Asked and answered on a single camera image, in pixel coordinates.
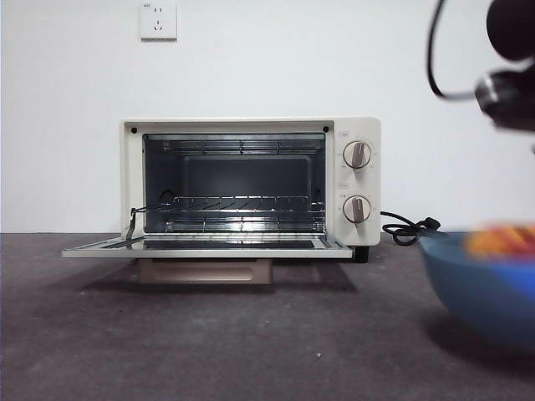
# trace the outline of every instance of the orange food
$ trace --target orange food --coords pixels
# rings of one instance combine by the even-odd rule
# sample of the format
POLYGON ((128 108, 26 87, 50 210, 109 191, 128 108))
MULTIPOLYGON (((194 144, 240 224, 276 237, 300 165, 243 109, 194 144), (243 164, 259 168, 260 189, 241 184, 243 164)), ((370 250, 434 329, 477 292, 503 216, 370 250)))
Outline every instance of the orange food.
POLYGON ((535 257, 535 226, 503 226, 470 234, 466 249, 478 257, 535 257))

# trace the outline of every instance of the control panel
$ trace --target control panel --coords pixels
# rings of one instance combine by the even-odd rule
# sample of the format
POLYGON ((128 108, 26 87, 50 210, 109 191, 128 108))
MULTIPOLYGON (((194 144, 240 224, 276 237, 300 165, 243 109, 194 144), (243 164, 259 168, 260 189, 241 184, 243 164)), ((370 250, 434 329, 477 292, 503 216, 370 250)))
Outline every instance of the control panel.
POLYGON ((380 242, 380 122, 340 119, 334 126, 334 231, 347 246, 380 242))

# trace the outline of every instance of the temperature knob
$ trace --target temperature knob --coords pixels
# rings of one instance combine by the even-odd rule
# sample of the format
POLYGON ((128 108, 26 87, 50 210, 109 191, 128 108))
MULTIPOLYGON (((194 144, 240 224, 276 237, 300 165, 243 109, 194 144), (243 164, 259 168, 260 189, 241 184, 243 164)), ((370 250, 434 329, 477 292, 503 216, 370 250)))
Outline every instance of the temperature knob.
POLYGON ((345 201, 343 211, 346 219, 352 223, 359 224, 368 220, 371 206, 366 198, 352 196, 345 201))
POLYGON ((362 169, 368 165, 370 159, 371 150, 369 149, 369 146, 361 140, 351 142, 344 149, 345 164, 352 169, 362 169))

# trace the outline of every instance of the oven rear cord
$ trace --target oven rear cord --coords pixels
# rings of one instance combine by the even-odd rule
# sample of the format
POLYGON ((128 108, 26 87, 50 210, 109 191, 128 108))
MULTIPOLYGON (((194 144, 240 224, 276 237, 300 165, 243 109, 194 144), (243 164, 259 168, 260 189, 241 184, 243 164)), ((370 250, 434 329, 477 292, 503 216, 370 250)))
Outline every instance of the oven rear cord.
POLYGON ((388 211, 381 211, 381 215, 393 217, 405 223, 383 225, 383 230, 387 234, 390 234, 394 239, 394 242, 399 246, 411 246, 419 240, 420 235, 423 235, 426 232, 429 233, 429 231, 437 233, 438 229, 441 227, 441 223, 431 217, 427 217, 425 220, 414 223, 403 216, 396 215, 395 213, 390 213, 388 211), (406 237, 409 237, 410 239, 401 240, 401 238, 406 237))

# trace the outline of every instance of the oven foot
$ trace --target oven foot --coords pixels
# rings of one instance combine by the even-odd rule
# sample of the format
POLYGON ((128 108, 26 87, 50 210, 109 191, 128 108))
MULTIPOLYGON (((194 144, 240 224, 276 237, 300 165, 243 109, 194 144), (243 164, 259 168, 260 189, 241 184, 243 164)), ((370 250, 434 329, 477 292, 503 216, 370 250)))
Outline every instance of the oven foot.
POLYGON ((368 263, 369 246, 354 246, 353 261, 355 263, 368 263))

